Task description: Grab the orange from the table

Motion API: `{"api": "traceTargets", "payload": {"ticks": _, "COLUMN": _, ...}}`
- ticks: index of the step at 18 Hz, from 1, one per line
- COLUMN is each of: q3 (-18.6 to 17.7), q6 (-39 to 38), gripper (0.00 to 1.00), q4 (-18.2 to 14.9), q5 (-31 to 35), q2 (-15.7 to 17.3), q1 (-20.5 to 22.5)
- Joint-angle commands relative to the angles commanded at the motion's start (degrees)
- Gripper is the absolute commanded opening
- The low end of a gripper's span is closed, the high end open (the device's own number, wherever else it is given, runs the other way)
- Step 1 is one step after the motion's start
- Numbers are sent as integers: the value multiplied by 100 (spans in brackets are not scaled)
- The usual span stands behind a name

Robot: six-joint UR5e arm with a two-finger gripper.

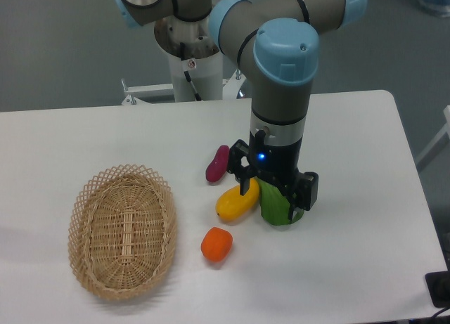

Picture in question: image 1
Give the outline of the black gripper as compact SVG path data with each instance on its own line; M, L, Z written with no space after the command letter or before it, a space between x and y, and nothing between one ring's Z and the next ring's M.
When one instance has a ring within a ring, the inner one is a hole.
M302 138L291 145L266 145L252 133L248 144L238 139L229 149L227 172L234 174L239 182L240 195L244 196L250 189L251 178L259 178L287 192L289 221L296 209L309 211L317 201L319 175L312 171L299 172L301 145Z

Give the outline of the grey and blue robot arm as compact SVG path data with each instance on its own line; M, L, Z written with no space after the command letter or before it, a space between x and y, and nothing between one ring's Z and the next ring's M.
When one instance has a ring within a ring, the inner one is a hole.
M297 164L319 35L361 18L367 1L115 0L128 25L153 24L176 101L222 99L223 58L251 83L250 137L231 146L227 170L242 193L259 180L262 217L277 226L298 221L317 199L318 175Z

